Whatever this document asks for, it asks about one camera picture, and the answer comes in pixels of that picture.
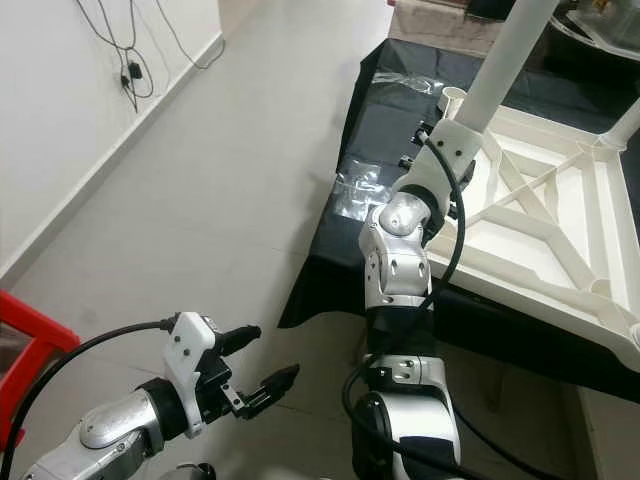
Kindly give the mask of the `white plastic table top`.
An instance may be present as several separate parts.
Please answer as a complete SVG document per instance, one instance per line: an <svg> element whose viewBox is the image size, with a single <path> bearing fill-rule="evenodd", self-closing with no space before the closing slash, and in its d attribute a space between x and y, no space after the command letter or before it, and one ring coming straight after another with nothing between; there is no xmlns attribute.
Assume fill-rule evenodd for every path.
<svg viewBox="0 0 640 480"><path fill-rule="evenodd" d="M475 164L453 283L640 372L640 233L621 148L502 106Z"/></svg>

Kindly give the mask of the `grey black robot left foot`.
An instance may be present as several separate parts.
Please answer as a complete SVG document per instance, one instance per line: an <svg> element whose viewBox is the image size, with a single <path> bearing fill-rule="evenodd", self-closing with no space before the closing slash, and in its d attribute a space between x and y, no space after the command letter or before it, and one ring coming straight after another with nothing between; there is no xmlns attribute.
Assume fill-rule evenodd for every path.
<svg viewBox="0 0 640 480"><path fill-rule="evenodd" d="M210 463L179 463L156 480L218 480Z"/></svg>

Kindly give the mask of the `clear tape patch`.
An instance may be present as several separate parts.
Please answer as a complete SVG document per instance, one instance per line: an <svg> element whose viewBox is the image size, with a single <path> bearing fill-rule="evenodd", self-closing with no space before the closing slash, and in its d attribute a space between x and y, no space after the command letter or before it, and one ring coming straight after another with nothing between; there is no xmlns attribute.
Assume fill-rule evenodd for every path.
<svg viewBox="0 0 640 480"><path fill-rule="evenodd" d="M365 221L369 212L388 204L390 191L380 182L381 166L375 163L348 161L335 174L332 211L335 215Z"/></svg>

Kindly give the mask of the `beige patterned ledge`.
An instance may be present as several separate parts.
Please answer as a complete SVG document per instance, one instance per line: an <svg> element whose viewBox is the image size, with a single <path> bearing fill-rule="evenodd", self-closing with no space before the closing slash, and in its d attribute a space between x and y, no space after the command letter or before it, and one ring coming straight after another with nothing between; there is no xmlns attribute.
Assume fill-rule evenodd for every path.
<svg viewBox="0 0 640 480"><path fill-rule="evenodd" d="M468 1L387 0L393 9L389 37L484 58L504 23L468 14Z"/></svg>

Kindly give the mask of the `black tablecloth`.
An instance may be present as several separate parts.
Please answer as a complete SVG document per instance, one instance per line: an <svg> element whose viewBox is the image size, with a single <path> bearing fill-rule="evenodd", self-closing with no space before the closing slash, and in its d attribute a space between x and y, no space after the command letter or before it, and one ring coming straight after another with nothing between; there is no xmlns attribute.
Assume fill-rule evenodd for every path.
<svg viewBox="0 0 640 480"><path fill-rule="evenodd" d="M474 56L388 38L360 64L337 169L355 161L379 166L379 183L401 177L399 159L413 154L411 134L439 119L435 102L406 87L376 86L376 73L411 74L466 90L481 61ZM640 99L640 78L605 79L584 73L525 70L506 97L506 106L544 116L582 131L602 132ZM293 328L325 312L364 314L364 264L358 251L360 221L321 210L319 224L279 326ZM640 372L614 353L561 326L522 314L461 285L435 303L435 337L453 346L522 367L564 383L640 404Z"/></svg>

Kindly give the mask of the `red plastic stool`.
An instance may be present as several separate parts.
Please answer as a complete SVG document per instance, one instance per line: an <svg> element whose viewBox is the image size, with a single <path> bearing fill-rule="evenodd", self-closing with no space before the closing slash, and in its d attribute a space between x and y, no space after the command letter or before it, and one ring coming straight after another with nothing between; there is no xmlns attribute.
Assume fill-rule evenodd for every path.
<svg viewBox="0 0 640 480"><path fill-rule="evenodd" d="M81 344L78 335L56 323L6 291L0 292L3 366L0 381L0 447L14 444L9 438L19 433L17 410L20 402L55 357Z"/></svg>

